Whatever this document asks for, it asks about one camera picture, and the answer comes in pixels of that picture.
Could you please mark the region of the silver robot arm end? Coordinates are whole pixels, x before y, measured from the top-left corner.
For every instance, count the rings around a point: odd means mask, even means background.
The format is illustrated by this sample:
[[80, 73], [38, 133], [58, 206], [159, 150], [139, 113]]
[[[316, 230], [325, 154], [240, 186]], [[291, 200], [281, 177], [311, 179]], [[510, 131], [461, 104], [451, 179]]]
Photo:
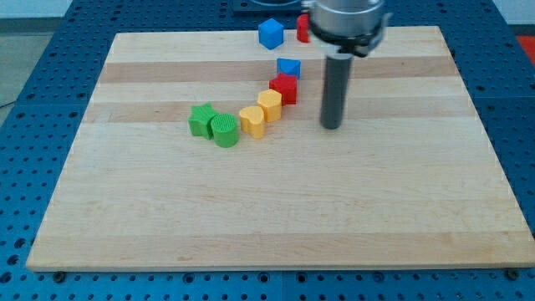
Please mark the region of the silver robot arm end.
[[311, 42], [331, 59], [368, 56], [383, 40], [392, 16], [384, 0], [309, 0], [302, 8]]

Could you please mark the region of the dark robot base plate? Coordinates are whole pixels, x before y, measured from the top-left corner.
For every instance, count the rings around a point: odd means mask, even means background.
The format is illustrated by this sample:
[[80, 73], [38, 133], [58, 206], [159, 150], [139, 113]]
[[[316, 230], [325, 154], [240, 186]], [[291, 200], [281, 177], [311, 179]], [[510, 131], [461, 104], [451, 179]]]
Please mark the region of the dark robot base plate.
[[235, 15], [255, 13], [299, 13], [303, 6], [301, 0], [230, 0]]

